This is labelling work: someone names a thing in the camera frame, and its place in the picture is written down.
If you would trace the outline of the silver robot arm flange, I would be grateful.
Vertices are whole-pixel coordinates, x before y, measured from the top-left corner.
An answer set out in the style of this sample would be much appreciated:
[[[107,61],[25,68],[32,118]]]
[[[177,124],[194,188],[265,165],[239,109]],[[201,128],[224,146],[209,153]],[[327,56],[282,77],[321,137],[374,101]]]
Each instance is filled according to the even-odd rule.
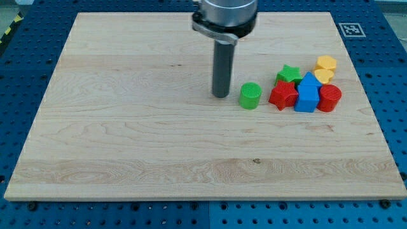
[[[258,0],[201,0],[192,29],[222,45],[235,46],[256,24]]]

